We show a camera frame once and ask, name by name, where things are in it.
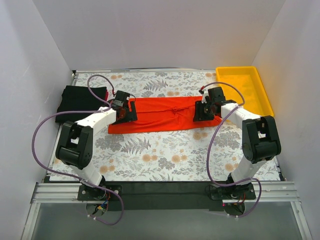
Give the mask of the orange t-shirt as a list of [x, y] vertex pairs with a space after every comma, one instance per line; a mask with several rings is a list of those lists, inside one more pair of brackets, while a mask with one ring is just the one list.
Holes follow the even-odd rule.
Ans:
[[213, 120], [193, 121], [195, 103], [201, 99], [200, 96], [137, 98], [134, 101], [137, 120], [109, 125], [108, 133], [169, 132], [218, 126], [222, 121], [218, 116]]

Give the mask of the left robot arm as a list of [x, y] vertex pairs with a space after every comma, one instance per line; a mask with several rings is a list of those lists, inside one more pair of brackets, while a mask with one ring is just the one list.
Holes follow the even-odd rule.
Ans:
[[138, 120], [135, 102], [130, 93], [118, 90], [108, 101], [111, 109], [100, 107], [89, 116], [76, 122], [67, 121], [62, 125], [55, 157], [69, 166], [85, 185], [85, 192], [96, 200], [103, 199], [106, 191], [101, 187], [105, 178], [91, 162], [94, 153], [94, 136], [112, 124], [129, 123]]

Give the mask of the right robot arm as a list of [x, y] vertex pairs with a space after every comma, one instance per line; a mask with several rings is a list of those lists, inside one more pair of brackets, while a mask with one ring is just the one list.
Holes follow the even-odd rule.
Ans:
[[220, 117], [231, 120], [242, 131], [243, 157], [223, 183], [213, 181], [207, 187], [213, 200], [255, 198], [252, 185], [258, 170], [281, 153], [281, 143], [273, 116], [260, 116], [243, 108], [234, 100], [227, 100], [222, 87], [199, 90], [202, 99], [195, 102], [194, 122]]

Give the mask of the folded red t-shirt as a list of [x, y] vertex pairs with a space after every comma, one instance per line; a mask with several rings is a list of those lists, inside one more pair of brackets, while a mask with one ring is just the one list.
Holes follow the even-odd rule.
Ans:
[[108, 90], [106, 90], [106, 92], [105, 92], [105, 96], [104, 96], [104, 101], [108, 101], [108, 99], [109, 99], [109, 91]]

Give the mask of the floral patterned table mat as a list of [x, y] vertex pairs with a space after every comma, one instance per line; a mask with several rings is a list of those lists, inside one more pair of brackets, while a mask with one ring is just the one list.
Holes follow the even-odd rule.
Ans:
[[[80, 73], [75, 86], [114, 86], [137, 98], [197, 96], [214, 71]], [[230, 121], [214, 127], [95, 136], [94, 167], [107, 181], [224, 181], [240, 163], [242, 132]]]

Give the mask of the folded black t-shirt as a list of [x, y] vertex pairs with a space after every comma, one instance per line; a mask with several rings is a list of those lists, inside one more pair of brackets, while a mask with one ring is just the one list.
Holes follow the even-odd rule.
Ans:
[[[57, 108], [57, 112], [69, 111], [96, 111], [104, 103], [96, 99], [89, 89], [84, 86], [67, 85], [62, 92], [62, 100]], [[63, 124], [66, 121], [76, 122], [88, 117], [90, 113], [70, 113], [57, 115], [55, 122]]]

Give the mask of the yellow plastic bin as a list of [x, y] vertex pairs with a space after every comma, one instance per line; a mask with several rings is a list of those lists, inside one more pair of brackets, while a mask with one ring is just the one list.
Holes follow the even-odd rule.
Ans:
[[238, 104], [245, 102], [244, 108], [261, 116], [274, 116], [259, 72], [254, 66], [221, 66], [216, 68], [216, 80], [234, 86], [233, 89], [221, 85], [228, 100]]

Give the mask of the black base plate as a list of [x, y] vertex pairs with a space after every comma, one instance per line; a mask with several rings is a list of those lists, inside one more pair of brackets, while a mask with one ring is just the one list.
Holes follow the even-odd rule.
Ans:
[[242, 215], [245, 201], [255, 200], [258, 191], [252, 184], [245, 189], [239, 186], [218, 187], [209, 181], [109, 181], [102, 187], [114, 191], [110, 194], [98, 188], [82, 184], [77, 200], [104, 202], [109, 200], [109, 211], [121, 210], [200, 210], [222, 212], [227, 201], [227, 210]]

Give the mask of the aluminium frame rail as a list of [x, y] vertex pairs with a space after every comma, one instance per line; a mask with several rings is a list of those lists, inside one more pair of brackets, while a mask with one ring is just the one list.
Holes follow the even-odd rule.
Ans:
[[[41, 203], [86, 203], [91, 205], [100, 203], [100, 201], [98, 203], [79, 201], [77, 196], [81, 185], [83, 184], [79, 182], [37, 183], [31, 198], [31, 210], [38, 211]], [[258, 195], [254, 200], [245, 201], [244, 203], [290, 202], [302, 238], [304, 240], [312, 238], [301, 207], [300, 197], [293, 182], [262, 181], [258, 183], [254, 181], [252, 185]], [[104, 190], [109, 194], [115, 193], [103, 186], [95, 188]], [[228, 206], [227, 201], [223, 201], [223, 206]]]

